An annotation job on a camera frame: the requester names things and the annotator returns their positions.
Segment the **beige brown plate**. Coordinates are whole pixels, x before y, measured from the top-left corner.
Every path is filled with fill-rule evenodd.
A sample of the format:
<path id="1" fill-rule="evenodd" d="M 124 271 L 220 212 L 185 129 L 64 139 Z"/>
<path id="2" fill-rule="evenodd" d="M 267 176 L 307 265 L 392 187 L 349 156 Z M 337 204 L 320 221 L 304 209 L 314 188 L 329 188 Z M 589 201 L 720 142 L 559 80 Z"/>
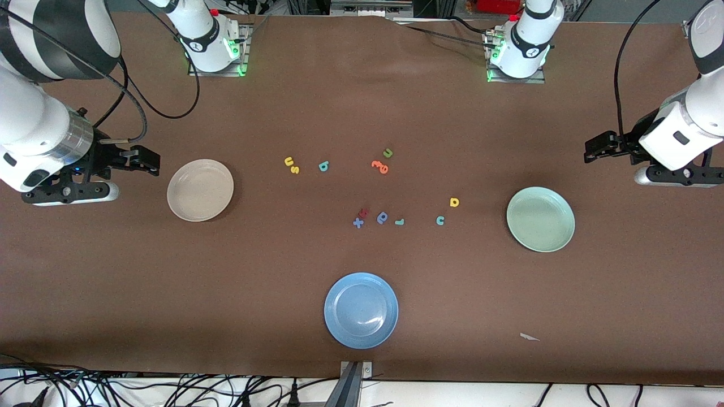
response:
<path id="1" fill-rule="evenodd" d="M 232 201 L 234 179 L 221 162 L 198 159 L 179 168 L 166 188 L 166 201 L 179 219 L 204 222 Z"/>

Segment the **pale green plate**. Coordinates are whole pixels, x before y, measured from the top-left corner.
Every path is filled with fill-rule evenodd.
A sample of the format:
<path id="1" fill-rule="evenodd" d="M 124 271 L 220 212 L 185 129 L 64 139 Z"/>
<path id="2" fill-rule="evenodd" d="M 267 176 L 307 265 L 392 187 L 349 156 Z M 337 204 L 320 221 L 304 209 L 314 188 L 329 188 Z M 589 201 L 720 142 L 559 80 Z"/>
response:
<path id="1" fill-rule="evenodd" d="M 505 211 L 512 237 L 533 252 L 552 253 L 571 242 L 576 218 L 561 194 L 543 187 L 523 188 Z"/>

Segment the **red box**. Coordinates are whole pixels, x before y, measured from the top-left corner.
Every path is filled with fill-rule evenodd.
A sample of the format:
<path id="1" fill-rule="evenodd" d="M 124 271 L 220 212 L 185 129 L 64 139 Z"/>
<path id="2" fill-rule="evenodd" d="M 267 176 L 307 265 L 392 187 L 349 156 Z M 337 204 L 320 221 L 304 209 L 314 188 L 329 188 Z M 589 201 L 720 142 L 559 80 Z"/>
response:
<path id="1" fill-rule="evenodd" d="M 492 15 L 515 15 L 523 0 L 475 0 L 476 10 Z"/>

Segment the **brown table cover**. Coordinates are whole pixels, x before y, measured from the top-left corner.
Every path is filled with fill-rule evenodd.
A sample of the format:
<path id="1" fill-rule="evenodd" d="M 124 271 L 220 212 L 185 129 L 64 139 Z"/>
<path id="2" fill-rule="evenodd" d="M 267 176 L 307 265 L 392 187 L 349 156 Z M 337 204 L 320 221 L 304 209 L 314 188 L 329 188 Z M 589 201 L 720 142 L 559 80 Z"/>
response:
<path id="1" fill-rule="evenodd" d="M 479 49 L 377 16 L 265 20 L 245 77 L 202 78 L 186 118 L 148 114 L 158 177 L 116 172 L 116 201 L 55 207 L 0 182 L 0 353 L 150 373 L 331 377 L 367 359 L 383 380 L 721 386 L 724 186 L 644 187 L 626 157 L 583 160 L 616 126 L 626 31 L 564 23 L 545 83 L 507 84 L 487 82 Z M 198 159 L 225 165 L 234 194 L 188 222 L 166 188 Z M 528 187 L 574 212 L 557 252 L 510 234 L 507 205 Z M 360 271 L 399 304 L 393 334 L 364 350 L 324 322 L 331 286 Z"/>

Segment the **blue plate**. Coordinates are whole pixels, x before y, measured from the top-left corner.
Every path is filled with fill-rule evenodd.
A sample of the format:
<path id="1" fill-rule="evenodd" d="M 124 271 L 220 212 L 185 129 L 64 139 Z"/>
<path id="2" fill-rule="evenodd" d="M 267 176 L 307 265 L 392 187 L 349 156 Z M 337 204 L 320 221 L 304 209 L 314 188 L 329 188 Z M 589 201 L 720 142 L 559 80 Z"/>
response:
<path id="1" fill-rule="evenodd" d="M 395 291 L 380 276 L 356 272 L 331 286 L 324 301 L 324 322 L 340 344 L 372 349 L 393 334 L 399 318 Z"/>

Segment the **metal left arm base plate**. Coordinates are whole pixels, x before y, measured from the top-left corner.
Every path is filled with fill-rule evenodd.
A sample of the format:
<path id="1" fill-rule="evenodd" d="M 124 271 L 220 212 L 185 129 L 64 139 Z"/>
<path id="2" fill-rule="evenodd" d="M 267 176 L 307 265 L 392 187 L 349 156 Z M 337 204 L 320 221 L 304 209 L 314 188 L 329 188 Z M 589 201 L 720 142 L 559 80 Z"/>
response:
<path id="1" fill-rule="evenodd" d="M 522 52 L 506 41 L 502 31 L 490 31 L 483 38 L 484 44 L 489 45 L 485 51 L 487 82 L 524 84 L 545 82 L 543 65 L 550 51 L 550 45 Z"/>

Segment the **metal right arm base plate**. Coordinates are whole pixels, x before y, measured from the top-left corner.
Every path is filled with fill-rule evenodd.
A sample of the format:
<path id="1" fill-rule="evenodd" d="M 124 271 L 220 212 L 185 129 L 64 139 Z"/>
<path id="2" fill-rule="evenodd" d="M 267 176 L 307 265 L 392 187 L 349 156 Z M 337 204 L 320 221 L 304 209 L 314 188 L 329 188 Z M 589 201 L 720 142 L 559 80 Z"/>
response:
<path id="1" fill-rule="evenodd" d="M 189 75 L 244 77 L 248 69 L 253 26 L 216 18 L 209 33 L 183 38 Z"/>

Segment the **grey metal rail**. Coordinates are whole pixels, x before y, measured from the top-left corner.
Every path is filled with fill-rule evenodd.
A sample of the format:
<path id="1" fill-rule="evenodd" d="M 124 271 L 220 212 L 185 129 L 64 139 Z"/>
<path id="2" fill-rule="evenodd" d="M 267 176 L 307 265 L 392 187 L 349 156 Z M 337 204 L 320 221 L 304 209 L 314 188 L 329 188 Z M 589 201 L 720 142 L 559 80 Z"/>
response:
<path id="1" fill-rule="evenodd" d="M 412 0 L 330 0 L 330 16 L 413 18 Z"/>

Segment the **aluminium profile bracket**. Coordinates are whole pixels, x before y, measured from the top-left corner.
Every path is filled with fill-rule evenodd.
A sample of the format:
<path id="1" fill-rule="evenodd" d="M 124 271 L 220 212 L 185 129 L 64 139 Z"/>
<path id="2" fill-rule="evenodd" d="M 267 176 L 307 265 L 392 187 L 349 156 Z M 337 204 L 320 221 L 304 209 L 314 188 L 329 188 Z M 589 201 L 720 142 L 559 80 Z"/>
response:
<path id="1" fill-rule="evenodd" d="M 324 407 L 359 407 L 362 382 L 370 378 L 372 378 L 371 361 L 343 361 L 341 376 Z"/>

